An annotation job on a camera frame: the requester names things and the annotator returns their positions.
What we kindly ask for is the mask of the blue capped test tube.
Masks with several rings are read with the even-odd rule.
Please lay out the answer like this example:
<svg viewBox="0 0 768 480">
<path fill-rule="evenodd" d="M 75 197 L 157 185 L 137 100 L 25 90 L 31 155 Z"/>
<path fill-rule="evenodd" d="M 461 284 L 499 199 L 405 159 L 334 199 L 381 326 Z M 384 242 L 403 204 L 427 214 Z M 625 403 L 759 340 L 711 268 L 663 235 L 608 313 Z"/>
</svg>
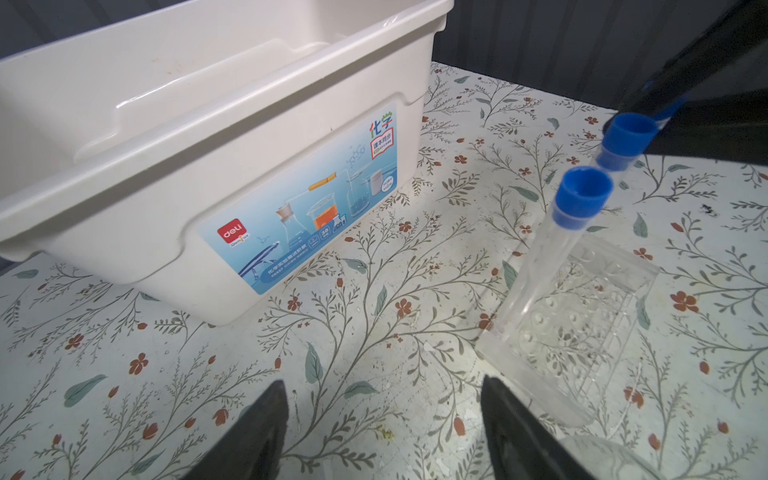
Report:
<svg viewBox="0 0 768 480">
<path fill-rule="evenodd" d="M 658 132 L 657 123 L 652 118 L 620 113 L 604 132 L 592 165 L 618 178 L 644 153 Z"/>
<path fill-rule="evenodd" d="M 565 173 L 492 328 L 478 339 L 476 350 L 482 357 L 491 360 L 514 352 L 526 317 L 613 190 L 612 178 L 599 168 L 581 166 Z"/>
</svg>

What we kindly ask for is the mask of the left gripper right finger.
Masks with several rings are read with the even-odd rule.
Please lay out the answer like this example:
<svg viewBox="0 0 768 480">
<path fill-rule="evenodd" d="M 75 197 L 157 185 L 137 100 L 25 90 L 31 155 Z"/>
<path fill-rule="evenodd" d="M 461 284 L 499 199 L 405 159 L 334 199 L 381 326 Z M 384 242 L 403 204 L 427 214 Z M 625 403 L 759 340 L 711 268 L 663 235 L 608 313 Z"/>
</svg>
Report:
<svg viewBox="0 0 768 480">
<path fill-rule="evenodd" d="M 593 477 L 500 379 L 483 379 L 481 411 L 496 479 Z"/>
</svg>

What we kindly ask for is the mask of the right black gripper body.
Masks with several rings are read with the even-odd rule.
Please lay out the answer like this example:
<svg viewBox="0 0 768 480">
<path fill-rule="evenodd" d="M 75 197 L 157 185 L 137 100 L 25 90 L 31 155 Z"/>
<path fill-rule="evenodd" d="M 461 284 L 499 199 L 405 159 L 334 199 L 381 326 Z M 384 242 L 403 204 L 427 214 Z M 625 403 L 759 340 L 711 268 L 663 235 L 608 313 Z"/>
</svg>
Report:
<svg viewBox="0 0 768 480">
<path fill-rule="evenodd" d="M 628 94 L 603 131 L 637 113 L 659 128 L 643 154 L 766 164 L 767 89 L 733 83 L 737 63 L 766 43 L 766 2 L 736 2 Z"/>
</svg>

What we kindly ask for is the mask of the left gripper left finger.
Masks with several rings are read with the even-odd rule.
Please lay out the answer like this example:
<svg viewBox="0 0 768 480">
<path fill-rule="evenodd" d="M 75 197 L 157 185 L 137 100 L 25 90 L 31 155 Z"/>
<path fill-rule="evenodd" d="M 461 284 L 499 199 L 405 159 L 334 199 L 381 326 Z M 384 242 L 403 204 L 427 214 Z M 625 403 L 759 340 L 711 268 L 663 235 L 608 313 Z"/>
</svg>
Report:
<svg viewBox="0 0 768 480">
<path fill-rule="evenodd" d="M 276 479 L 288 418 L 285 384 L 276 380 L 183 479 Z"/>
</svg>

